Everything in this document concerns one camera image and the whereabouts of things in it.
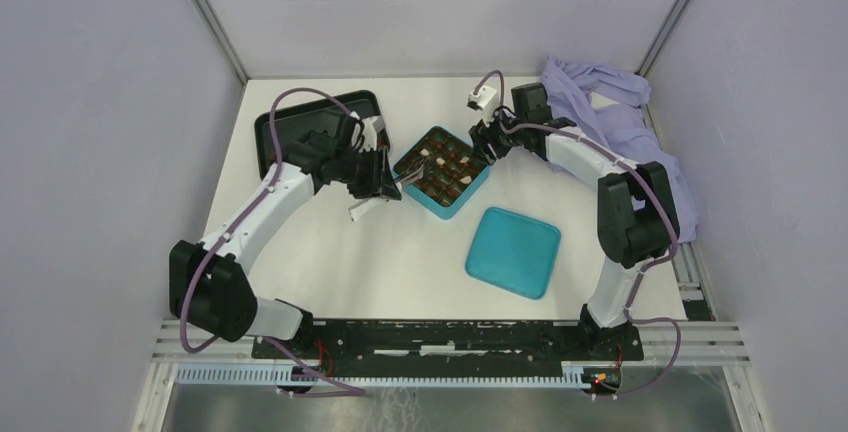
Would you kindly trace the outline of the teal chocolate box with dividers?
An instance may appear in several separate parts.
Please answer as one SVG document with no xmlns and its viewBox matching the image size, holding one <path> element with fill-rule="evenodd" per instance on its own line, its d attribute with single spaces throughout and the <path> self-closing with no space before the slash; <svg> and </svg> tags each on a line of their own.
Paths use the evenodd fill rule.
<svg viewBox="0 0 848 432">
<path fill-rule="evenodd" d="M 403 191 L 414 201 L 442 220 L 453 218 L 488 179 L 488 166 L 473 156 L 473 147 L 448 130 L 431 127 L 392 167 L 395 176 L 399 176 L 426 148 L 430 155 L 427 174 Z M 467 164 L 460 164 L 462 157 L 469 157 Z M 436 164 L 437 158 L 443 158 L 443 167 Z M 473 181 L 464 185 L 460 179 L 470 175 Z"/>
</svg>

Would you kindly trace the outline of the teal box lid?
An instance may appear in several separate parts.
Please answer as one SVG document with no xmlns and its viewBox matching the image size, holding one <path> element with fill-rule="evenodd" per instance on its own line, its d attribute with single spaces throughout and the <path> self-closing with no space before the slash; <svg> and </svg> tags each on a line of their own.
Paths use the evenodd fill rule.
<svg viewBox="0 0 848 432">
<path fill-rule="evenodd" d="M 475 231 L 464 268 L 476 280 L 539 300 L 547 292 L 560 243 L 556 226 L 490 207 Z"/>
</svg>

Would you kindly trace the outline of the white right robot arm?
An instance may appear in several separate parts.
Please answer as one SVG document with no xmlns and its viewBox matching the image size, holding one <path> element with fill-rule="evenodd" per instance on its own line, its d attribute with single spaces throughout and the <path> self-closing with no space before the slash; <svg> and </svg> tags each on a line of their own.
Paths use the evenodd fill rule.
<svg viewBox="0 0 848 432">
<path fill-rule="evenodd" d="M 570 173 L 596 193 L 597 240 L 605 255 L 597 286 L 584 305 L 577 334 L 580 352 L 602 360 L 618 345 L 615 328 L 632 322 L 631 308 L 645 273 L 670 261 L 679 224 L 666 168 L 638 163 L 591 139 L 566 117 L 555 117 L 540 83 L 500 92 L 479 84 L 467 106 L 479 115 L 470 129 L 474 154 L 492 165 L 524 149 Z"/>
</svg>

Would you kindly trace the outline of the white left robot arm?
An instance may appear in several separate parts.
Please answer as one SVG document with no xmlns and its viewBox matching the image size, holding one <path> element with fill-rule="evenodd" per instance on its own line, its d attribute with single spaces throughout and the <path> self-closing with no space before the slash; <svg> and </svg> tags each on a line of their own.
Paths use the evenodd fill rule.
<svg viewBox="0 0 848 432">
<path fill-rule="evenodd" d="M 350 114 L 332 134 L 308 131 L 288 145 L 274 136 L 275 162 L 247 202 L 214 232 L 196 243 L 181 240 L 170 252 L 169 299 L 181 325 L 228 342 L 270 336 L 288 358 L 306 357 L 314 346 L 306 311 L 258 297 L 251 268 L 285 221 L 325 185 L 347 187 L 356 200 L 352 220 L 401 200 L 384 131 L 381 117 Z"/>
</svg>

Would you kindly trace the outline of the black chocolate tray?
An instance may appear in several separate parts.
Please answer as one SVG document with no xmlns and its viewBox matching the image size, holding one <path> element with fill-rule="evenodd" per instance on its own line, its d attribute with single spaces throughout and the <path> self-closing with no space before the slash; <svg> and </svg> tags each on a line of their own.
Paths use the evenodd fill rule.
<svg viewBox="0 0 848 432">
<path fill-rule="evenodd" d="M 336 96 L 351 112 L 361 119 L 381 117 L 376 95 L 368 90 L 348 92 Z M 315 130 L 333 136 L 343 111 L 329 99 L 319 99 L 304 104 L 284 107 L 275 113 L 274 125 L 282 148 Z M 263 178 L 275 161 L 270 134 L 270 113 L 255 119 L 253 124 L 259 177 Z"/>
</svg>

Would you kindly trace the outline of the lavender crumpled cloth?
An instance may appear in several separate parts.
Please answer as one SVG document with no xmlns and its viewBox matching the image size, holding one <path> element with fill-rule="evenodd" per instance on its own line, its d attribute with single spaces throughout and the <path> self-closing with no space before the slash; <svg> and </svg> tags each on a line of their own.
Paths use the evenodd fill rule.
<svg viewBox="0 0 848 432">
<path fill-rule="evenodd" d="M 575 122 L 592 140 L 623 157 L 665 167 L 680 227 L 678 240 L 694 241 L 699 216 L 691 190 L 677 158 L 661 148 L 645 122 L 643 107 L 651 94 L 647 79 L 611 65 L 550 55 L 540 81 L 554 116 Z"/>
</svg>

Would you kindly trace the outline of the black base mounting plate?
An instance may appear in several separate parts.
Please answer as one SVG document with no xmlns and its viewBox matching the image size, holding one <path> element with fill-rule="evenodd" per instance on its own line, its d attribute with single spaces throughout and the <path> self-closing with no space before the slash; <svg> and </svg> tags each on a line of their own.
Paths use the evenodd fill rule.
<svg viewBox="0 0 848 432">
<path fill-rule="evenodd" d="M 376 351 L 418 351 L 423 346 L 452 346 L 458 352 L 521 351 L 566 361 L 645 358 L 636 327 L 594 332 L 572 321 L 314 319 L 282 344 L 302 358 L 326 352 L 339 359 L 345 353 L 358 357 Z"/>
</svg>

